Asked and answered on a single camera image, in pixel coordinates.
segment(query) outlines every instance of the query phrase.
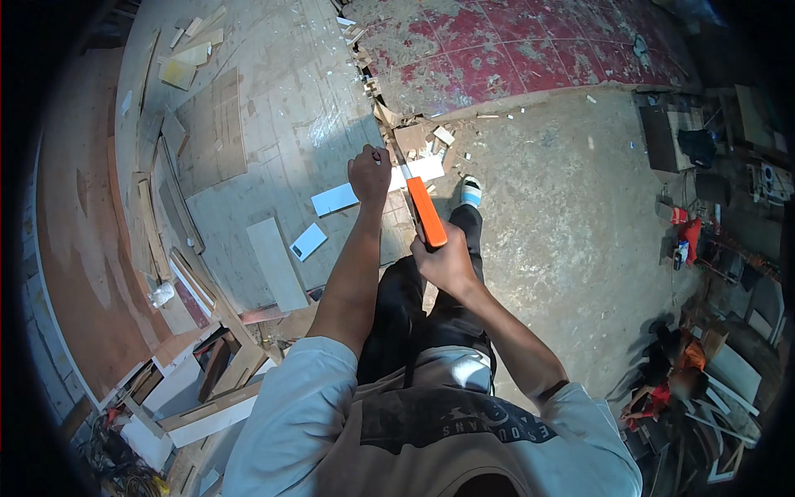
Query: white shoe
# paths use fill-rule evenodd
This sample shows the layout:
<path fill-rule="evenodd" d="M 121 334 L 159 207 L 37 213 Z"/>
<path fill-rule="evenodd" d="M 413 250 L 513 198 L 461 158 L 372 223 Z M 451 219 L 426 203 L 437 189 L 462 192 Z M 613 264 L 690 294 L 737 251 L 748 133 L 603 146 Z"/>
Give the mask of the white shoe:
<path fill-rule="evenodd" d="M 469 174 L 463 177 L 461 180 L 461 205 L 469 204 L 474 208 L 480 207 L 482 193 L 478 178 Z"/>

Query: concrete floor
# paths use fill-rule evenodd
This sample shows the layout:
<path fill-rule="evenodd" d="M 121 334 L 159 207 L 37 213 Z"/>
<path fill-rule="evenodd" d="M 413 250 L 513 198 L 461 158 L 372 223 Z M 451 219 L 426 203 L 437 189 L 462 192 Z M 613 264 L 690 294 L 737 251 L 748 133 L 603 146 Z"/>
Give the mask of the concrete floor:
<path fill-rule="evenodd" d="M 616 386 L 649 342 L 648 324 L 678 315 L 699 280 L 660 264 L 666 226 L 654 205 L 666 180 L 681 198 L 682 176 L 650 169 L 628 91 L 588 88 L 507 112 L 514 119 L 453 123 L 460 167 L 434 181 L 436 208 L 457 205 L 460 174 L 482 181 L 486 284 L 616 414 L 628 400 Z M 499 397 L 535 411 L 501 363 L 495 383 Z"/>

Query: red painted floor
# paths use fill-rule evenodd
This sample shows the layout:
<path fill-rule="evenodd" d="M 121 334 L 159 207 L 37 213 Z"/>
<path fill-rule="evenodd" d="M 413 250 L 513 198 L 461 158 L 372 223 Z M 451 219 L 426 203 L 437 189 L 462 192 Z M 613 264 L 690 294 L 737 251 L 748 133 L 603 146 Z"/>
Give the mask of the red painted floor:
<path fill-rule="evenodd" d="M 699 86 L 684 42 L 648 0 L 354 0 L 343 13 L 367 27 L 359 47 L 404 113 L 610 80 Z M 633 54 L 636 34 L 648 67 Z"/>

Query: orange saw handle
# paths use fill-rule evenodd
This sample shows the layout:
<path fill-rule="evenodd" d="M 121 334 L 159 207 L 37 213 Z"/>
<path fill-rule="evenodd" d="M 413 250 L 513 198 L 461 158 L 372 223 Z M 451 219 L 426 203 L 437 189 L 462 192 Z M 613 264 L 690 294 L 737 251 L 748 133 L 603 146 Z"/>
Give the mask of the orange saw handle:
<path fill-rule="evenodd" d="M 429 251 L 434 251 L 447 243 L 447 233 L 444 232 L 442 222 L 436 213 L 436 208 L 433 207 L 431 196 L 425 189 L 422 178 L 408 178 L 405 183 L 409 187 L 409 194 L 414 202 L 414 208 L 417 210 L 417 217 L 420 218 L 422 230 L 425 232 L 425 246 Z"/>

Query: wooden table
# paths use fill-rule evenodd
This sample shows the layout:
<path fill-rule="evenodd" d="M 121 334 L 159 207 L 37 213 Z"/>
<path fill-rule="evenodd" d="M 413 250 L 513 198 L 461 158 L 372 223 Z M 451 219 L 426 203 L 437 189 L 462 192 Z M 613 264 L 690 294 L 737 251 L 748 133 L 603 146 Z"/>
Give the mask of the wooden table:
<path fill-rule="evenodd" d="M 224 42 L 213 47 L 190 90 L 162 83 L 157 57 L 171 53 L 175 22 L 207 18 L 222 4 L 227 13 L 211 29 L 223 27 Z M 177 109 L 236 66 L 248 170 L 186 199 L 206 245 L 204 263 L 235 312 L 272 304 L 246 227 L 275 216 L 285 242 L 291 243 L 317 222 L 328 240 L 294 265 L 304 289 L 327 281 L 358 207 L 318 219 L 310 199 L 347 182 L 347 161 L 365 143 L 383 145 L 335 17 L 328 0 L 142 3 L 122 61 L 115 122 L 118 186 L 134 266 L 142 268 L 146 236 L 133 175 L 150 167 L 146 137 L 152 134 L 152 117 L 165 105 Z M 185 43 L 183 36 L 175 50 Z M 122 117 L 128 91 L 130 108 Z M 382 263 L 405 254 L 412 237 L 405 199 L 393 192 L 382 229 Z"/>

